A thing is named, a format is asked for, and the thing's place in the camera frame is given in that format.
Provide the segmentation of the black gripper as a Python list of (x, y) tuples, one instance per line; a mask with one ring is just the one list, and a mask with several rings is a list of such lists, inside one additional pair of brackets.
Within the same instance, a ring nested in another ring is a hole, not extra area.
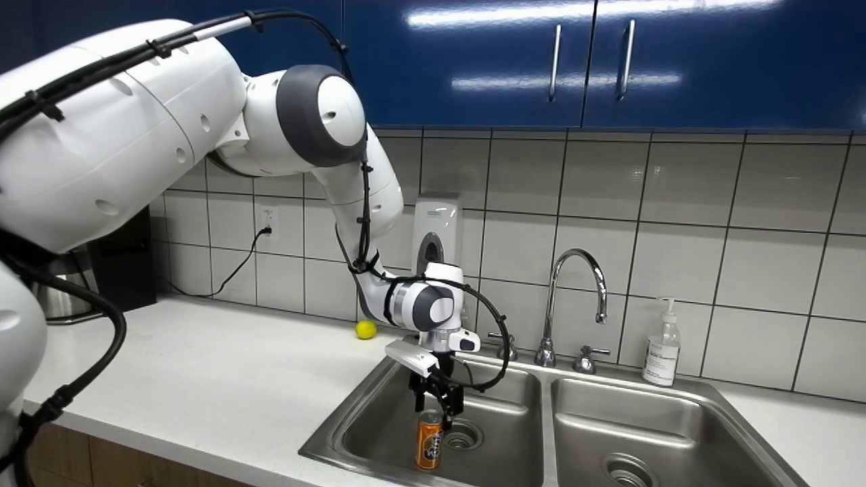
[(437, 365), (427, 379), (418, 373), (408, 377), (408, 390), (414, 392), (414, 408), (424, 408), (424, 398), (435, 398), (444, 417), (454, 420), (462, 412), (462, 388), (452, 379), (454, 355), (435, 355)]

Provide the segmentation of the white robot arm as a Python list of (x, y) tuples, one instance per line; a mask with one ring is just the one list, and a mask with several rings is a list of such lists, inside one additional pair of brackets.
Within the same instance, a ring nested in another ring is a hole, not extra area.
[(255, 22), (252, 13), (138, 22), (2, 75), (2, 487), (29, 487), (26, 446), (102, 373), (90, 365), (37, 412), (21, 408), (45, 350), (35, 301), (48, 282), (44, 264), (118, 229), (206, 158), (252, 178), (314, 177), (364, 315), (416, 333), (386, 355), (412, 371), (416, 394), (435, 398), (448, 417), (459, 412), (452, 358), (478, 344), (459, 328), (462, 270), (382, 269), (372, 237), (404, 212), (404, 193), (349, 75), (325, 64), (247, 75), (218, 37)]

